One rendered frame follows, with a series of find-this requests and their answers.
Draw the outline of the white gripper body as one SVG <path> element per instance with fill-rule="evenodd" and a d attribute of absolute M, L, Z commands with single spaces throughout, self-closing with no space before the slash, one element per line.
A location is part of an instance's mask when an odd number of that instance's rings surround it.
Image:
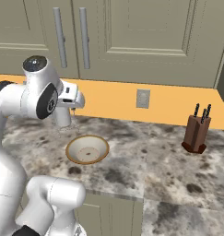
<path fill-rule="evenodd" d="M 55 123 L 60 128 L 68 127 L 71 124 L 71 114 L 66 107 L 56 107 L 53 112 Z"/>

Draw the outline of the white bowl with brown rim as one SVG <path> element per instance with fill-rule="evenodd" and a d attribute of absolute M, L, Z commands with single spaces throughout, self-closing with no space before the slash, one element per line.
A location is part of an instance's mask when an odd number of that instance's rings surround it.
<path fill-rule="evenodd" d="M 74 163 L 90 165 L 103 160 L 109 153 L 108 142 L 94 135 L 79 136 L 68 143 L 66 156 Z"/>

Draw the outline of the olive base cabinet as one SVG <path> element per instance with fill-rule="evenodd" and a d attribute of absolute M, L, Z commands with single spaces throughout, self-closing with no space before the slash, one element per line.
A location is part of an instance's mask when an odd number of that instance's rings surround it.
<path fill-rule="evenodd" d="M 75 215 L 88 236 L 141 236 L 143 199 L 88 192 Z"/>

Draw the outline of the brown wooden knife block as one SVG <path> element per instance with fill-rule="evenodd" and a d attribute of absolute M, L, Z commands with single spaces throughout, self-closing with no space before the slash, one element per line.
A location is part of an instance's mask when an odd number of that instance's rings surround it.
<path fill-rule="evenodd" d="M 182 146 L 190 153 L 202 154 L 205 149 L 205 140 L 211 118 L 207 117 L 201 123 L 200 117 L 189 116 L 186 126 L 184 140 Z"/>

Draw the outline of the grey wall outlet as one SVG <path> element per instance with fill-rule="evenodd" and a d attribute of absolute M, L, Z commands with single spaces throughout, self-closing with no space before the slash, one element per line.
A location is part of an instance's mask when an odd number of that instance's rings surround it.
<path fill-rule="evenodd" d="M 150 90 L 139 88 L 136 92 L 136 107 L 147 109 L 149 107 Z"/>

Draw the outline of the narrow olive wall cabinet door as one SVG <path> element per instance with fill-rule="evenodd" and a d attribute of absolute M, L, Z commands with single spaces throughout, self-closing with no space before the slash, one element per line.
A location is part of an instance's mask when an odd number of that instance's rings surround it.
<path fill-rule="evenodd" d="M 61 12 L 67 68 L 61 67 L 54 7 Z M 0 0 L 0 74 L 21 75 L 32 55 L 49 58 L 60 77 L 79 77 L 72 0 Z"/>

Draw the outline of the wide olive wall cabinet door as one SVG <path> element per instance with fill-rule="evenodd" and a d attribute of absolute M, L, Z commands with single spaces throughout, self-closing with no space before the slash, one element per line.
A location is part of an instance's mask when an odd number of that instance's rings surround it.
<path fill-rule="evenodd" d="M 79 8 L 87 9 L 90 69 Z M 224 54 L 224 0 L 73 0 L 80 76 L 213 88 Z"/>

